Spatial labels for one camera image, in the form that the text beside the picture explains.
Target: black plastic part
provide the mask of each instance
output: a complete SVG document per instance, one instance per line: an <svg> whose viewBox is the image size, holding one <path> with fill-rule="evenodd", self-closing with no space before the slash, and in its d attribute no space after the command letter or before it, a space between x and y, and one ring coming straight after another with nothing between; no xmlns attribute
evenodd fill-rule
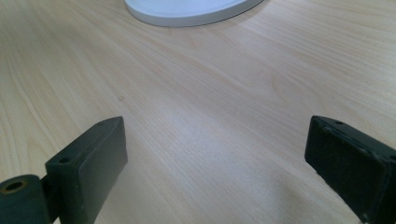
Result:
<svg viewBox="0 0 396 224"><path fill-rule="evenodd" d="M122 117L92 126L46 162L49 184L62 194L63 224L91 224L127 162Z"/></svg>
<svg viewBox="0 0 396 224"><path fill-rule="evenodd" d="M50 223L38 176L20 175L0 184L0 223Z"/></svg>
<svg viewBox="0 0 396 224"><path fill-rule="evenodd" d="M396 151L335 119L311 119L305 160L363 223L396 222Z"/></svg>

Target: wood grain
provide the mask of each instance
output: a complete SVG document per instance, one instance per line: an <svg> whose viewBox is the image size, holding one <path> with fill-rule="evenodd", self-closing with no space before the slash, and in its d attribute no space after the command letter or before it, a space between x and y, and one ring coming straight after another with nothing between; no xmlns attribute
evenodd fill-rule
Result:
<svg viewBox="0 0 396 224"><path fill-rule="evenodd" d="M267 0L164 28L121 0L0 1L0 179L122 115L96 223L359 223L304 162L312 115L396 147L396 3Z"/></svg>

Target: light wood surface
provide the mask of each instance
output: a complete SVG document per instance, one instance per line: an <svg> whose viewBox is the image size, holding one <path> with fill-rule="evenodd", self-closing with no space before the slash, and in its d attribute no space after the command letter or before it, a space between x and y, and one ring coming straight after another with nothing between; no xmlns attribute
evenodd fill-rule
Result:
<svg viewBox="0 0 396 224"><path fill-rule="evenodd" d="M359 223L304 161L312 115L396 147L396 2L266 0L163 28L122 0L0 2L0 179L123 116L96 223Z"/></svg>

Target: white round base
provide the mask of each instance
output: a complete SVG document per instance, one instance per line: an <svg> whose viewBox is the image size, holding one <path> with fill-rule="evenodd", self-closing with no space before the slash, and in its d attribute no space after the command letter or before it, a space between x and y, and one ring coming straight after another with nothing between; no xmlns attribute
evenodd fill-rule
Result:
<svg viewBox="0 0 396 224"><path fill-rule="evenodd" d="M223 21L262 0L125 0L141 21L160 26L195 26Z"/></svg>

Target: white object edge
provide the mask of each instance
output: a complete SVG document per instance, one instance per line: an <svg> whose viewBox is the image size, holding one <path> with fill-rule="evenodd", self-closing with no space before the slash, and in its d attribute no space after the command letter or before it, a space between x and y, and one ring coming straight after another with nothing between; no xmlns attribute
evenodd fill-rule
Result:
<svg viewBox="0 0 396 224"><path fill-rule="evenodd" d="M125 0L137 19L159 26L183 27L223 21L262 0Z"/></svg>

